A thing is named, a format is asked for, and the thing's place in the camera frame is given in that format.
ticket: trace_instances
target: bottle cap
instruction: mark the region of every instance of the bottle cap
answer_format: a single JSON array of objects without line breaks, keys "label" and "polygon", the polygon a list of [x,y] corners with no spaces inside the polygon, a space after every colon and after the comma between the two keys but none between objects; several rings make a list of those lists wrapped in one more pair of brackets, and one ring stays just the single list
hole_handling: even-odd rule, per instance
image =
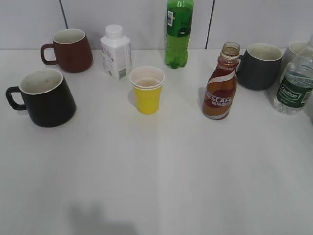
[{"label": "bottle cap", "polygon": [[119,39],[123,37],[123,27],[117,24],[111,24],[106,27],[106,36],[110,39]]},{"label": "bottle cap", "polygon": [[221,52],[221,56],[226,59],[237,59],[239,58],[240,45],[238,43],[228,42],[225,43]]},{"label": "bottle cap", "polygon": [[310,38],[310,40],[309,40],[309,44],[310,44],[311,46],[313,46],[313,34],[311,35],[311,38]]}]

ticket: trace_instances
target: green plastic bottle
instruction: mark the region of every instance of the green plastic bottle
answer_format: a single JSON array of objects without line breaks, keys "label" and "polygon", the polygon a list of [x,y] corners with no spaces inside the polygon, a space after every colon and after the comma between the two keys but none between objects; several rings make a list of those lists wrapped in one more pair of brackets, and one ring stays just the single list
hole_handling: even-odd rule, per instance
[{"label": "green plastic bottle", "polygon": [[193,0],[168,0],[165,63],[173,69],[185,67],[191,31]]}]

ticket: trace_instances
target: wall tile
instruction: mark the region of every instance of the wall tile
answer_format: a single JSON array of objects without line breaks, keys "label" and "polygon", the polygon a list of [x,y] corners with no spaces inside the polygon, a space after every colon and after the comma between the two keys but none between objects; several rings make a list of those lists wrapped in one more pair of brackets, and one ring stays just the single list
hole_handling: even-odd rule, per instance
[{"label": "wall tile", "polygon": [[312,0],[216,0],[208,48],[224,42],[286,47],[313,33]]},{"label": "wall tile", "polygon": [[64,29],[58,0],[2,0],[0,49],[39,49]]},{"label": "wall tile", "polygon": [[[100,48],[104,28],[120,24],[134,49],[165,47],[166,0],[62,0],[69,27],[86,32]],[[195,0],[190,48],[205,48],[212,1]]]}]

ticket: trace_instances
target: paper cup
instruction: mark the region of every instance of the paper cup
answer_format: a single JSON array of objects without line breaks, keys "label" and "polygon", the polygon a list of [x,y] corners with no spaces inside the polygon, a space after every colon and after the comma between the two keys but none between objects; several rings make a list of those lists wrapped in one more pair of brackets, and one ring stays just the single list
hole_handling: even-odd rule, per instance
[{"label": "paper cup", "polygon": [[158,111],[164,80],[164,72],[152,66],[139,67],[131,72],[130,81],[137,99],[137,109],[142,114]]}]

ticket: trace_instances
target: white plastic bottle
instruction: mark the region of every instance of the white plastic bottle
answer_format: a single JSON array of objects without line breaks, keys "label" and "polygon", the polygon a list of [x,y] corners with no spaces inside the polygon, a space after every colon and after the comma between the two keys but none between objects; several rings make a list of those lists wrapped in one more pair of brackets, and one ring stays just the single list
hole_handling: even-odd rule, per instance
[{"label": "white plastic bottle", "polygon": [[132,71],[130,39],[124,35],[122,26],[112,24],[106,27],[101,38],[105,72],[119,80]]}]

